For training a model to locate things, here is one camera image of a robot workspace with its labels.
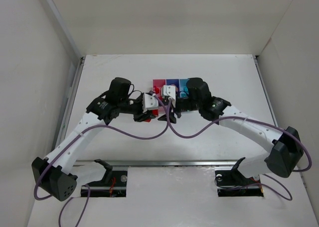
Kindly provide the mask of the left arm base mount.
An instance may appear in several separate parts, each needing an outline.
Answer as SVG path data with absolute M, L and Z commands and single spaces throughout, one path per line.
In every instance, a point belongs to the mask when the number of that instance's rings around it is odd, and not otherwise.
M 103 166 L 104 176 L 101 180 L 89 182 L 90 197 L 122 198 L 127 194 L 128 169 L 113 167 L 101 159 L 95 159 L 95 164 Z

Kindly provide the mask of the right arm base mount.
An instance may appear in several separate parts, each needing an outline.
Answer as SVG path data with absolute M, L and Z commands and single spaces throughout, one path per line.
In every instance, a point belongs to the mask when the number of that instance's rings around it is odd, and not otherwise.
M 233 167 L 215 168 L 214 183 L 218 197 L 263 197 L 260 180 L 244 177 L 239 171 L 239 164 L 245 158 L 239 159 Z

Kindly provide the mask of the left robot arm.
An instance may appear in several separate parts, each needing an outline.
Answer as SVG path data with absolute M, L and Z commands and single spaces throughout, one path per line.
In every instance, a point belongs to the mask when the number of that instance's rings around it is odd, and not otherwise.
M 63 202 L 77 186 L 92 182 L 107 184 L 112 178 L 113 167 L 96 159 L 80 167 L 74 164 L 90 142 L 102 129 L 121 132 L 110 126 L 120 114 L 130 114 L 135 122 L 154 119 L 153 109 L 158 101 L 151 93 L 140 93 L 135 99 L 130 97 L 131 81 L 116 77 L 109 89 L 96 97 L 87 107 L 82 118 L 70 134 L 44 158 L 37 157 L 31 167 L 35 179 L 34 198 L 38 201 L 54 197 Z

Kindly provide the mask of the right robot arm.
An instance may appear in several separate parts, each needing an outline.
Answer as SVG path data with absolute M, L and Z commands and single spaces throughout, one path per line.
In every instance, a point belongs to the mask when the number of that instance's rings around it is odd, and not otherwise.
M 159 102 L 171 101 L 173 111 L 164 116 L 170 123 L 189 111 L 199 114 L 212 124 L 231 129 L 261 146 L 264 154 L 242 157 L 226 172 L 233 179 L 248 179 L 260 174 L 273 173 L 288 178 L 296 171 L 296 165 L 306 153 L 299 133 L 293 127 L 280 129 L 276 126 L 249 118 L 229 101 L 211 94 L 208 84 L 201 78 L 190 78 L 186 82 L 185 97 L 180 97 L 174 85 L 155 88 Z

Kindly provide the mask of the red round lego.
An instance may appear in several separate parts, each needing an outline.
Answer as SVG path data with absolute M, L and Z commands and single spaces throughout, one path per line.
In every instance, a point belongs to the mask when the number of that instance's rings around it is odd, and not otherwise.
M 157 86 L 153 86 L 153 91 L 158 94 L 160 92 L 160 88 Z

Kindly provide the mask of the red lego pile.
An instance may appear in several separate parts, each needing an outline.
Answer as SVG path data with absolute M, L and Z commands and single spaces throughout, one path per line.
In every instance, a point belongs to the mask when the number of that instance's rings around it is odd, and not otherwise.
M 148 117 L 145 120 L 145 122 L 151 122 L 152 119 L 155 119 L 159 116 L 159 111 L 158 110 L 151 110 L 148 111 Z

